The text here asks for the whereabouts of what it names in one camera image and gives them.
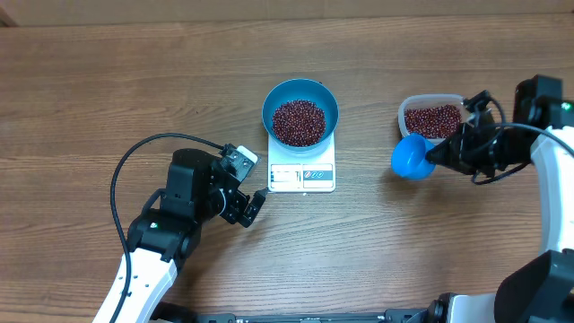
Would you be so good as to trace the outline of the blue plastic measuring scoop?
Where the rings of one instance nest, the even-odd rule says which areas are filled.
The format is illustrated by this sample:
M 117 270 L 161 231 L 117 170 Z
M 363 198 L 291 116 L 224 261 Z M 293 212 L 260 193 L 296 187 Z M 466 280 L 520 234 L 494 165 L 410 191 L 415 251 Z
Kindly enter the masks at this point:
M 426 153 L 435 147 L 431 141 L 419 134 L 404 137 L 395 147 L 391 157 L 392 171 L 409 180 L 428 178 L 436 164 L 426 159 Z

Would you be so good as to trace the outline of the red adzuki beans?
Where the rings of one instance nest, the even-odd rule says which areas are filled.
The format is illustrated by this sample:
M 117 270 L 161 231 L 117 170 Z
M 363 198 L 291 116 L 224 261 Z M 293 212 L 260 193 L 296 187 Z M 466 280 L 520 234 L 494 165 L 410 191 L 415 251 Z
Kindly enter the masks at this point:
M 409 109 L 404 113 L 406 129 L 429 139 L 446 138 L 457 130 L 462 115 L 454 105 Z M 275 136 L 291 146 L 317 144 L 326 132 L 326 114 L 314 102 L 294 100 L 282 104 L 273 114 Z

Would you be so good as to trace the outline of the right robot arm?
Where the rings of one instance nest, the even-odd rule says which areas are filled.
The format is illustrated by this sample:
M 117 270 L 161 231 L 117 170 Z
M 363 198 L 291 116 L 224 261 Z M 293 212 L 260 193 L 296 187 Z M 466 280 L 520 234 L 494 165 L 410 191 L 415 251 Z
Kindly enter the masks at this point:
M 494 294 L 444 294 L 429 322 L 573 320 L 573 103 L 562 82 L 537 74 L 515 90 L 513 117 L 494 121 L 481 92 L 463 102 L 469 121 L 426 154 L 428 162 L 489 184 L 535 167 L 540 193 L 540 254 L 505 278 Z

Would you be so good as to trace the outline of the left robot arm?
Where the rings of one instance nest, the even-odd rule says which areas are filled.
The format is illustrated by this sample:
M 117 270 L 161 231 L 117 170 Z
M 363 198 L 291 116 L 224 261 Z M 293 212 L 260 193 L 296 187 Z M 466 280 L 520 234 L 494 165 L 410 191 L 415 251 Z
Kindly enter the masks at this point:
M 258 161 L 243 145 L 228 144 L 219 155 L 175 151 L 165 188 L 149 197 L 129 226 L 129 254 L 122 258 L 95 321 L 197 322 L 192 310 L 162 298 L 198 246 L 206 222 L 215 216 L 243 227 L 254 222 L 266 192 L 248 196 L 239 185 Z

